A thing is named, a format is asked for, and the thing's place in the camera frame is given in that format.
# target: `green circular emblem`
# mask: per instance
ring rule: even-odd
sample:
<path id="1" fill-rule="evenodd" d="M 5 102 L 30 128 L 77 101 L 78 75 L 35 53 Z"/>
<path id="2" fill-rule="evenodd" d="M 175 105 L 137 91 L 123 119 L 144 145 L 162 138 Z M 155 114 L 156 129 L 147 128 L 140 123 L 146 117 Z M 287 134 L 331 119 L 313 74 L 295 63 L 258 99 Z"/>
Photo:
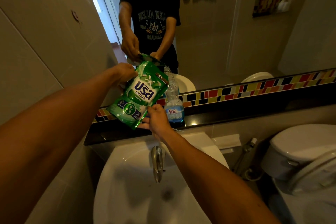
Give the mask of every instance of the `green circular emblem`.
<path id="1" fill-rule="evenodd" d="M 124 113 L 128 114 L 128 115 L 132 115 L 135 113 L 135 105 L 133 105 L 132 103 L 127 103 L 126 105 L 124 105 Z"/>

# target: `faucet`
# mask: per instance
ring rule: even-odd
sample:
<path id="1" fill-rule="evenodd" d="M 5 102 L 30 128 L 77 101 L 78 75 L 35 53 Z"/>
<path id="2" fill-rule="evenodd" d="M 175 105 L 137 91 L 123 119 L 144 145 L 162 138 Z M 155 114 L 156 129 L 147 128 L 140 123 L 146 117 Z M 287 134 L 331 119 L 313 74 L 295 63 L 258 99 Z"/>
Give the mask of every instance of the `faucet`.
<path id="1" fill-rule="evenodd" d="M 163 161 L 165 158 L 165 152 L 160 146 L 154 146 L 152 148 L 152 162 L 153 173 L 156 183 L 160 183 L 163 175 Z"/>

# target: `black t-shirt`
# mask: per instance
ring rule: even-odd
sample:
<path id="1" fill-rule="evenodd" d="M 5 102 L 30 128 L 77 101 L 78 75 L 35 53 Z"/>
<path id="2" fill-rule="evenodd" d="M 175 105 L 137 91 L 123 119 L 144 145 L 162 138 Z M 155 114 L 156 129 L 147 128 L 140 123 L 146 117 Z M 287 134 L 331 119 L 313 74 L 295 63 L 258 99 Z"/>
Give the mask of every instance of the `black t-shirt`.
<path id="1" fill-rule="evenodd" d="M 180 0 L 120 0 L 132 5 L 132 20 L 134 33 L 139 39 L 141 53 L 156 52 L 166 33 L 166 18 L 173 17 L 176 25 L 181 25 L 179 8 Z M 173 45 L 161 59 L 172 70 L 177 70 L 176 51 Z"/>

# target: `person's right arm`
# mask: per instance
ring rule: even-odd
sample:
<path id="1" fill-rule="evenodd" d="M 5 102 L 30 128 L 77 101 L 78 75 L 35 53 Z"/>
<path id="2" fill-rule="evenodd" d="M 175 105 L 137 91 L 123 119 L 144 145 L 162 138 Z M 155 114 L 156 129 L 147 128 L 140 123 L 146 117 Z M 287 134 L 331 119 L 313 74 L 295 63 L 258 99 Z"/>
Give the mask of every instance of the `person's right arm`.
<path id="1" fill-rule="evenodd" d="M 150 129 L 168 147 L 195 199 L 212 223 L 279 221 L 263 201 L 228 168 L 198 150 L 176 133 L 160 105 L 148 108 L 140 128 Z"/>
<path id="2" fill-rule="evenodd" d="M 121 50 L 133 61 L 138 60 L 139 40 L 131 29 L 132 5 L 129 2 L 120 2 L 119 25 L 123 42 Z"/>

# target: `toilet tank lid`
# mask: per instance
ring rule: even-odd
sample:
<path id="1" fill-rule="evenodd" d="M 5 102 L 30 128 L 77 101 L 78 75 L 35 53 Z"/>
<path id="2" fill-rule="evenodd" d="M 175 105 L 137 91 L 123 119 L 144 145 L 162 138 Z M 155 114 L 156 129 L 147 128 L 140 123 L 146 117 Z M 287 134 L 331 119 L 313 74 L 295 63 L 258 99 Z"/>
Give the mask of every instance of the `toilet tank lid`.
<path id="1" fill-rule="evenodd" d="M 336 125 L 307 124 L 285 129 L 271 140 L 284 156 L 298 161 L 313 161 L 336 149 Z"/>

